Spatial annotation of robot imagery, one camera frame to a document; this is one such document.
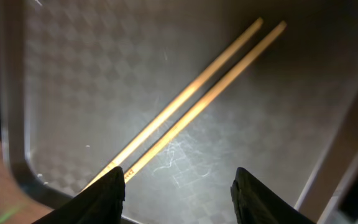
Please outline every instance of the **wooden stick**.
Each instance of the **wooden stick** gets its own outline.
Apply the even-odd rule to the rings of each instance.
[[[233,80],[238,77],[283,31],[287,24],[282,21],[261,40],[239,63],[223,76],[169,131],[162,136],[126,173],[128,182],[141,168],[157,155],[183,128],[199,115]]]
[[[188,100],[212,75],[229,60],[262,26],[258,18],[242,33],[211,65],[192,81],[146,128],[144,128],[84,189],[95,183],[104,174],[121,164],[132,154],[162,123],[164,123],[186,100]]]

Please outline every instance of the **textured tray surface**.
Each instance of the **textured tray surface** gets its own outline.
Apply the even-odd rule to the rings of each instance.
[[[272,9],[268,2],[262,7],[236,0],[40,3],[28,2],[25,20],[26,156],[40,180],[69,195],[257,17],[265,19],[264,28],[236,58],[283,17],[288,22],[282,37],[127,184],[123,215],[138,222],[234,223],[229,188],[239,166],[295,205],[358,88],[358,23],[352,16],[336,19],[347,15],[342,6],[288,2]],[[334,14],[329,10],[337,8]]]

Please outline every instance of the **gray tray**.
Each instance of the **gray tray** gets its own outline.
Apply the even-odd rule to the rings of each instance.
[[[294,2],[0,0],[13,176],[41,203],[67,202],[263,17],[258,34],[121,165],[128,169],[284,19],[282,36],[127,183],[123,216],[235,223],[237,167],[295,206],[358,89],[358,3]]]

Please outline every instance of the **wooden chopstick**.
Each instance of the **wooden chopstick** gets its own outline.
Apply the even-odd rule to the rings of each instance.
[[[199,115],[233,80],[238,77],[283,31],[287,24],[282,21],[261,40],[239,63],[215,84],[179,121],[169,129],[126,173],[128,182],[141,168],[153,159],[183,128]]]
[[[262,26],[258,18],[242,33],[214,62],[193,80],[152,122],[150,122],[83,190],[95,183],[104,174],[121,164],[132,154],[162,123],[164,123],[186,100],[188,100],[212,75],[224,65]]]

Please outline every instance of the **metal tray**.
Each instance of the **metal tray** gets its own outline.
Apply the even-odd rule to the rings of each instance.
[[[123,217],[235,223],[237,167],[295,206],[358,90],[358,2],[295,2],[0,0],[2,140],[18,184],[49,207],[67,202],[263,17],[259,33],[122,164],[285,19],[283,35],[128,182]]]

